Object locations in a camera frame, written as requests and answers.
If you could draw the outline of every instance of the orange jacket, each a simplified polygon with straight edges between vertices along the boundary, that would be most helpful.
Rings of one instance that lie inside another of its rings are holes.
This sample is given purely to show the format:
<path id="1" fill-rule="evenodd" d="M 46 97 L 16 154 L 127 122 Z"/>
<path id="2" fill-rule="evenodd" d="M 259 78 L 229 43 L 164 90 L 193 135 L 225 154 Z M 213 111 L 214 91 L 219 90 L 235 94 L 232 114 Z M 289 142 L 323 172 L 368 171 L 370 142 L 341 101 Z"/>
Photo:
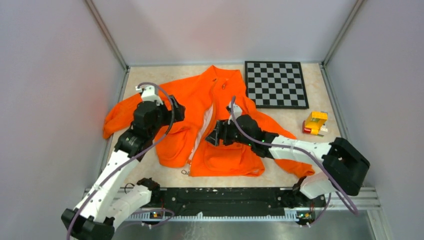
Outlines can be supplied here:
<path id="1" fill-rule="evenodd" d="M 246 86 L 239 70 L 209 67 L 204 73 L 160 85 L 168 94 L 185 106 L 185 119 L 174 123 L 168 135 L 156 145 L 160 164 L 170 168 L 181 168 L 190 164 L 189 174 L 199 176 L 260 176 L 265 167 L 261 159 L 247 145 L 234 143 L 229 146 L 213 146 L 205 141 L 217 120 L 228 119 L 226 107 L 233 96 L 242 114 L 249 114 L 259 127 L 267 132 L 278 133 L 296 139 L 275 120 L 256 109 L 255 103 L 246 97 Z M 124 129 L 133 121 L 133 112 L 141 102 L 135 94 L 118 103 L 107 115 L 103 137 Z M 167 127 L 160 129 L 156 140 Z M 310 164 L 289 159 L 276 159 L 282 169 L 299 178 L 314 174 Z"/>

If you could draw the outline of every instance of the black and white checkered board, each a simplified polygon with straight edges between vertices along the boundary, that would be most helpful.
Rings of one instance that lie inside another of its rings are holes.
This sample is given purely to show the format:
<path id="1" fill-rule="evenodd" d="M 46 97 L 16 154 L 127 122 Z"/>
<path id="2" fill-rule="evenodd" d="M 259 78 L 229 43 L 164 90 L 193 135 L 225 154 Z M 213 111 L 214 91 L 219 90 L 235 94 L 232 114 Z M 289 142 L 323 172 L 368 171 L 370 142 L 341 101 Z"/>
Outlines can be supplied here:
<path id="1" fill-rule="evenodd" d="M 246 61 L 247 96 L 257 108 L 308 109 L 300 62 Z"/>

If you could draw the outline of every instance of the gray floor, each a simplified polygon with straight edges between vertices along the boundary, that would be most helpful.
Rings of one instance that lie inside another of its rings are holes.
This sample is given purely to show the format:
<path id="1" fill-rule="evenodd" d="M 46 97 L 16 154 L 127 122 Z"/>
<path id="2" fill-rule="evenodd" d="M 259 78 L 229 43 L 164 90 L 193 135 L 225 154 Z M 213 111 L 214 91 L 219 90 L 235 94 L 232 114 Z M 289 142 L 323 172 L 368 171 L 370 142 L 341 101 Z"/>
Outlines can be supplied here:
<path id="1" fill-rule="evenodd" d="M 113 240 L 375 240 L 366 211 L 328 211 L 311 228 L 284 222 L 168 222 L 149 230 L 141 225 L 118 229 Z"/>

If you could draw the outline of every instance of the gray wall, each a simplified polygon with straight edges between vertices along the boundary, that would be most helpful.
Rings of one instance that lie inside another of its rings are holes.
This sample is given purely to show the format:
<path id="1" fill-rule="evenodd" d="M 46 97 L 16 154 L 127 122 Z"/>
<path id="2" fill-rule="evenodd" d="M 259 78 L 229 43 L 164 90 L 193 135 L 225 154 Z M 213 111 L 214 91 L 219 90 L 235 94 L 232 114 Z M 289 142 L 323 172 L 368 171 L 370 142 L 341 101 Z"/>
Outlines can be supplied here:
<path id="1" fill-rule="evenodd" d="M 423 13 L 424 1 L 367 1 L 329 65 L 394 239 L 423 238 Z"/>
<path id="2" fill-rule="evenodd" d="M 83 1 L 0 3 L 0 239 L 65 239 L 123 70 Z"/>
<path id="3" fill-rule="evenodd" d="M 322 61 L 355 0 L 94 0 L 129 65 Z"/>

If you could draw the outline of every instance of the black wire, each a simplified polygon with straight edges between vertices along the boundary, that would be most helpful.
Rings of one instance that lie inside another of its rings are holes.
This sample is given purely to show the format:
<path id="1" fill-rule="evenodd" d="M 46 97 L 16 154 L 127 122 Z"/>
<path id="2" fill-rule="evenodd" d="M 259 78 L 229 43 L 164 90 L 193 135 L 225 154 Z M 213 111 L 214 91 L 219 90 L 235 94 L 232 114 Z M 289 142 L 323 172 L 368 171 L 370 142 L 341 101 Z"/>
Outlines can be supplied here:
<path id="1" fill-rule="evenodd" d="M 123 191 L 125 192 L 125 194 L 127 194 L 127 187 L 128 187 L 129 184 L 131 184 L 133 188 L 136 186 L 136 185 L 134 185 L 134 183 L 131 183 L 131 182 L 125 184 L 125 186 L 123 187 Z"/>

